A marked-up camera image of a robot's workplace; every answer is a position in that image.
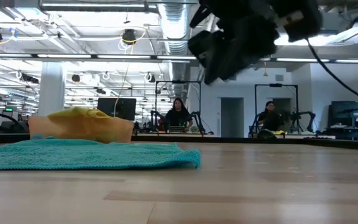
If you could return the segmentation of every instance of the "column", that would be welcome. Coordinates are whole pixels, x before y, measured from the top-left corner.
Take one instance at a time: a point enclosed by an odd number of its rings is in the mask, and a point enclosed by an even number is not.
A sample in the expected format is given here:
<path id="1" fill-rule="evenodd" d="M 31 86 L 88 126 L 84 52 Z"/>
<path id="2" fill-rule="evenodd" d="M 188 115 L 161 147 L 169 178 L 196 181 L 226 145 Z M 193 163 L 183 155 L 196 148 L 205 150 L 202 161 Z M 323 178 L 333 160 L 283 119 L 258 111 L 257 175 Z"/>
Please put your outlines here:
<path id="1" fill-rule="evenodd" d="M 66 71 L 61 62 L 42 64 L 38 116 L 64 109 Z"/>

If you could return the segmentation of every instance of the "silver duct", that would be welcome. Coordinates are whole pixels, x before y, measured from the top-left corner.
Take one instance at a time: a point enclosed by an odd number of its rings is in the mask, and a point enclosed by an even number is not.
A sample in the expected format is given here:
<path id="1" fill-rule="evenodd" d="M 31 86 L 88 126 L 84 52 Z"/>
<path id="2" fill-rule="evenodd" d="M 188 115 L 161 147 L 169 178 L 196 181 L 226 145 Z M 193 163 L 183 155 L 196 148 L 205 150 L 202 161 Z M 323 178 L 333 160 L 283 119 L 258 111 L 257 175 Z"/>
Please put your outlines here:
<path id="1" fill-rule="evenodd" d="M 189 8 L 187 4 L 159 4 L 161 15 L 161 28 L 164 38 L 187 39 L 189 33 Z M 186 42 L 165 42 L 165 49 L 170 55 L 187 55 Z M 171 80 L 189 80 L 190 73 L 186 71 L 185 63 L 170 63 L 169 72 Z M 173 85 L 174 94 L 182 96 L 180 85 Z"/>

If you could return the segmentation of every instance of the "doorway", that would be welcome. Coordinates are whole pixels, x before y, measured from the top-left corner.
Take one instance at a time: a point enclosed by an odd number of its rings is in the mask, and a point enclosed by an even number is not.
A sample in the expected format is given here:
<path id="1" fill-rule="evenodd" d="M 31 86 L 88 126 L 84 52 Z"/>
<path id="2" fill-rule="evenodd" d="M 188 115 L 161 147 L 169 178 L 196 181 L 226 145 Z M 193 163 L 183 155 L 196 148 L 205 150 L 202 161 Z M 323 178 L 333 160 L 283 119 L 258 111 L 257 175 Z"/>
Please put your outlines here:
<path id="1" fill-rule="evenodd" d="M 243 98 L 221 98 L 221 137 L 244 137 Z"/>

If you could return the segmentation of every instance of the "wooden table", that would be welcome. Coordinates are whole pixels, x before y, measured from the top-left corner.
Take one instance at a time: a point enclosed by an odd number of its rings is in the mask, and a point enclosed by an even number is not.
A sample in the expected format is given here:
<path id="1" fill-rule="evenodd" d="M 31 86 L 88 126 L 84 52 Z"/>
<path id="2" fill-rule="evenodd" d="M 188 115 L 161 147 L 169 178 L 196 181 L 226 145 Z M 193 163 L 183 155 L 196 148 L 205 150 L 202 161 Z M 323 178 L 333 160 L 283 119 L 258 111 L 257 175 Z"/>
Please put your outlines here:
<path id="1" fill-rule="evenodd" d="M 179 145 L 199 169 L 0 172 L 0 224 L 358 224 L 358 151 Z"/>

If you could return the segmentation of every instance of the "computer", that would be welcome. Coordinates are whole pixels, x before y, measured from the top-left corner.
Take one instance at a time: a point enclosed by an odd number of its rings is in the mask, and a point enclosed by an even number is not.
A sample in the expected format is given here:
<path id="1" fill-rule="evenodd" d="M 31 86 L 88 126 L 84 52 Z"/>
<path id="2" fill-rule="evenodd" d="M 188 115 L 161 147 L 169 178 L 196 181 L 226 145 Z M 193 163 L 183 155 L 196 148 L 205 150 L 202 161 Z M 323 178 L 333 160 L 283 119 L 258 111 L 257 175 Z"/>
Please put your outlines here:
<path id="1" fill-rule="evenodd" d="M 114 116 L 114 105 L 116 104 L 117 98 L 99 98 L 98 110 L 103 113 Z M 117 118 L 127 119 L 129 121 L 135 120 L 136 112 L 136 99 L 120 98 L 118 99 L 116 106 Z"/>
<path id="2" fill-rule="evenodd" d="M 358 119 L 358 101 L 332 101 L 332 116 L 336 119 Z"/>

